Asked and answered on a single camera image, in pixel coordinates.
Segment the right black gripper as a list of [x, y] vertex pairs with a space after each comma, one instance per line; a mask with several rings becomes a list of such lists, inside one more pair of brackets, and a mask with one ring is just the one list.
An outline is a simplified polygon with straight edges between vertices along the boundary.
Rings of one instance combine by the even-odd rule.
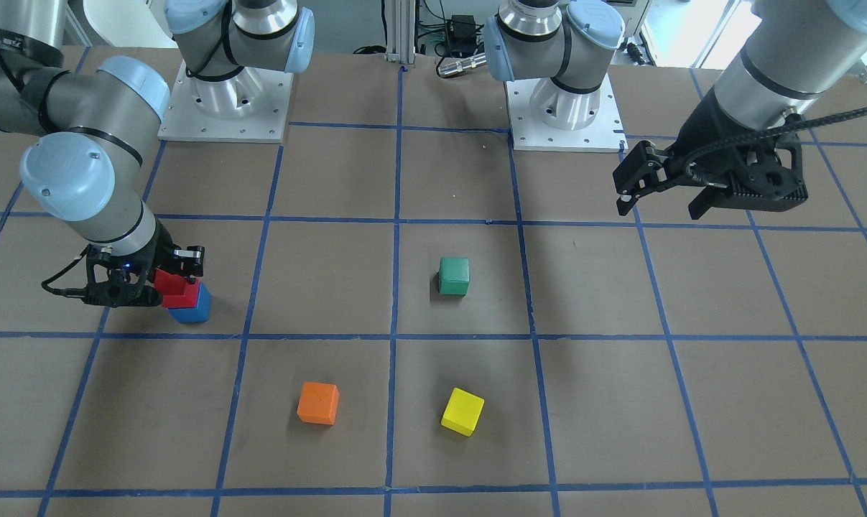
[[158, 220], [150, 242], [131, 254], [115, 256], [86, 246], [86, 285], [82, 301], [97, 307], [158, 307], [162, 295], [148, 285], [155, 269], [185, 279], [204, 275], [205, 248], [178, 248]]

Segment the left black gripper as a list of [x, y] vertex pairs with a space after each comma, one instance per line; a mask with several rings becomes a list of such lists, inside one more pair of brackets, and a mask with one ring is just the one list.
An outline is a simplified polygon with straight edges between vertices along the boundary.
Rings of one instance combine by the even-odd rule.
[[659, 149], [647, 140], [638, 141], [613, 171], [619, 195], [616, 208], [626, 216], [640, 197], [677, 186], [697, 186], [692, 174], [684, 171], [695, 165], [715, 186], [703, 185], [688, 206], [697, 220], [711, 208], [784, 212], [807, 200], [803, 179], [803, 152], [795, 132], [770, 136], [755, 143], [731, 144], [726, 148], [690, 159], [705, 145], [751, 129], [735, 122], [721, 108], [718, 99], [705, 97], [683, 124], [675, 143]]

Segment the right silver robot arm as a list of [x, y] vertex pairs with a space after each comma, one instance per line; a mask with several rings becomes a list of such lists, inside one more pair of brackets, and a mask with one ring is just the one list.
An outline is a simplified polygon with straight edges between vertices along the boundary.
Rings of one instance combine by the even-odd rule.
[[[86, 284], [42, 288], [96, 307], [160, 307], [158, 275], [199, 292], [205, 250], [181, 248], [134, 189], [155, 134], [166, 121], [170, 87], [135, 58], [105, 59], [94, 75], [63, 67], [63, 1], [0, 1], [0, 132], [38, 141], [19, 161], [22, 185], [86, 241]], [[226, 85], [236, 111], [259, 86], [254, 70], [302, 73], [312, 56], [315, 18], [295, 1], [167, 1], [164, 15], [203, 109]]]

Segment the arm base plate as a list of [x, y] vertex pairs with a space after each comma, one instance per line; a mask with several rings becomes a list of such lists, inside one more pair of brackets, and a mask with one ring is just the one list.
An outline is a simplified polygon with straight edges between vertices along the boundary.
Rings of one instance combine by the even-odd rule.
[[598, 90], [574, 94], [552, 80], [504, 83], [513, 146], [519, 151], [617, 153], [626, 132], [608, 75]]
[[178, 69], [158, 131], [163, 141], [281, 144], [295, 75], [246, 67], [235, 78], [207, 82]]

